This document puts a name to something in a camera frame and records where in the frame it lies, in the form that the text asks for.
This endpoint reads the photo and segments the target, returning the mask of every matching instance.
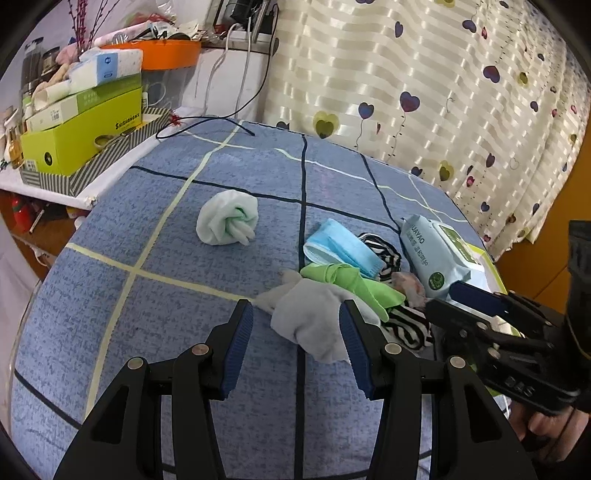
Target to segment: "orange tray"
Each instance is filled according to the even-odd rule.
[[[201,42],[192,40],[137,40],[103,48],[127,50],[138,48],[144,52],[142,70],[172,70],[193,67],[201,52]]]

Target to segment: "bed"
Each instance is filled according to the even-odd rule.
[[[222,120],[163,141],[111,188],[51,269],[22,332],[12,387],[12,438],[51,479],[77,428],[133,356],[173,358],[229,319],[236,301],[302,266],[301,244],[326,219],[400,249],[394,220],[419,213],[477,234],[440,190],[351,150],[287,130]],[[258,198],[256,239],[210,246],[195,225],[224,189]],[[402,269],[409,270],[406,260]],[[255,309],[236,389],[212,411],[229,478],[363,478],[381,413],[350,365],[320,364]],[[428,477],[430,406],[423,400],[418,478]],[[163,402],[165,478],[174,478],[170,398]]]

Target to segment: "paper box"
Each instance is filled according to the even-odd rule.
[[[72,175],[98,152],[95,139],[141,123],[142,89],[119,95],[43,132],[21,137],[27,170]]]
[[[100,103],[141,87],[142,79],[138,73],[75,93],[33,115],[27,120],[27,129],[42,132],[57,127]]]
[[[72,175],[64,176],[29,171],[25,164],[20,169],[21,178],[27,185],[75,197],[128,151],[168,125],[170,113],[170,110],[166,108],[145,108],[140,126],[131,133],[116,139]]]

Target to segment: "black and white striped cloth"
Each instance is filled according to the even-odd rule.
[[[360,233],[358,238],[386,263],[379,273],[379,281],[390,283],[392,274],[400,271],[400,253],[379,235]],[[418,310],[400,305],[390,309],[388,317],[384,327],[391,328],[408,349],[417,351],[433,344],[429,322]]]

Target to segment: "red fire extinguisher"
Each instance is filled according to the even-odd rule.
[[[21,232],[27,232],[33,225],[33,211],[31,206],[21,196],[12,198],[12,213]]]

